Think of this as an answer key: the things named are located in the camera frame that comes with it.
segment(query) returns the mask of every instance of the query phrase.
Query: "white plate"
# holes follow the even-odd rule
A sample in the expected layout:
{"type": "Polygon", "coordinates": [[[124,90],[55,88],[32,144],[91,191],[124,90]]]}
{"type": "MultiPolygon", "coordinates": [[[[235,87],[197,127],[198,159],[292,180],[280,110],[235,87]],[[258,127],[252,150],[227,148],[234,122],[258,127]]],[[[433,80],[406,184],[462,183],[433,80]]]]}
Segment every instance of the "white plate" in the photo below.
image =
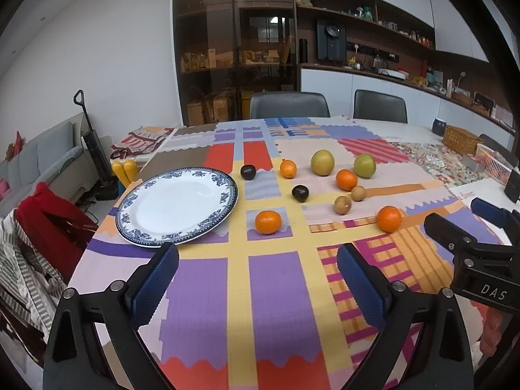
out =
{"type": "Polygon", "coordinates": [[[122,237],[138,246],[184,243],[219,225],[237,197],[231,176],[213,168],[179,168],[133,189],[121,202],[115,224],[122,237]]]}

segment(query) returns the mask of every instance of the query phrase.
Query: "glass cabinet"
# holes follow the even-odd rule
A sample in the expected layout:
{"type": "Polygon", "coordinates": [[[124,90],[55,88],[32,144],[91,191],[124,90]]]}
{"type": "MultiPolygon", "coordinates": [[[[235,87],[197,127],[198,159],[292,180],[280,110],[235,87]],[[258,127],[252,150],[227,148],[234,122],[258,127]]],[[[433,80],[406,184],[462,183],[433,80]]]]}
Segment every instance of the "glass cabinet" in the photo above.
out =
{"type": "Polygon", "coordinates": [[[296,89],[293,0],[173,0],[184,124],[249,118],[254,92],[296,89]]]}

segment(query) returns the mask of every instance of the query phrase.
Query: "orange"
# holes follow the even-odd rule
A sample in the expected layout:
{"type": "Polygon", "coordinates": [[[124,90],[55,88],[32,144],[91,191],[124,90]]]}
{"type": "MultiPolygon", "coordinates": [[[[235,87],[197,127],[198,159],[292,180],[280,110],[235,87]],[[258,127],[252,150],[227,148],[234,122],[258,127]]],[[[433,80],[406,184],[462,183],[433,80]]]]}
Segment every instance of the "orange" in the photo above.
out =
{"type": "Polygon", "coordinates": [[[258,233],[272,234],[282,225],[282,217],[276,211],[260,211],[255,218],[255,228],[258,233]]]}
{"type": "Polygon", "coordinates": [[[283,160],[280,164],[280,174],[286,179],[292,179],[296,175],[296,163],[291,160],[283,160]]]}
{"type": "Polygon", "coordinates": [[[337,187],[344,191],[351,191],[357,186],[357,176],[350,170],[340,170],[336,175],[337,187]]]}
{"type": "Polygon", "coordinates": [[[375,217],[378,227],[386,233],[395,232],[401,225],[402,216],[401,211],[396,207],[387,205],[379,210],[375,217]]]}

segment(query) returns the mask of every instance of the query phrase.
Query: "gray chair backrest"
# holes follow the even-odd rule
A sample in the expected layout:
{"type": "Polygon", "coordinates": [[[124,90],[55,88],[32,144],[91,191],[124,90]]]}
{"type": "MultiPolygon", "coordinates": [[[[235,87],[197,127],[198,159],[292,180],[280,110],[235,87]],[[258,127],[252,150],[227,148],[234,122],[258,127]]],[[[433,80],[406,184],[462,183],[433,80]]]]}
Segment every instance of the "gray chair backrest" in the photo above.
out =
{"type": "Polygon", "coordinates": [[[518,165],[518,158],[516,155],[508,151],[507,148],[501,146],[495,139],[490,138],[486,134],[481,134],[480,138],[484,139],[484,145],[488,148],[493,149],[493,151],[497,151],[500,155],[502,155],[513,167],[518,165]]]}
{"type": "Polygon", "coordinates": [[[408,123],[405,100],[364,89],[358,89],[354,95],[354,118],[408,123]]]}
{"type": "Polygon", "coordinates": [[[251,95],[250,118],[330,117],[325,97],[314,92],[259,92],[251,95]]]}

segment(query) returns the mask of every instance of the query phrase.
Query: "gray sofa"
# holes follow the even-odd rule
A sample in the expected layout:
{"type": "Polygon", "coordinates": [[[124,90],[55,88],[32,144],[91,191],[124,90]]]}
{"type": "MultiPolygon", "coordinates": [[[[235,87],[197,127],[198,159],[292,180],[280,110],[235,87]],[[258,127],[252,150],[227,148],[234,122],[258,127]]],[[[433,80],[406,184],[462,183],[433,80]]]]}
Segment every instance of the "gray sofa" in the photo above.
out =
{"type": "Polygon", "coordinates": [[[0,179],[11,188],[0,201],[0,217],[32,194],[39,182],[73,203],[95,185],[99,176],[81,141],[87,127],[85,115],[78,114],[26,142],[11,161],[0,163],[0,179]]]}

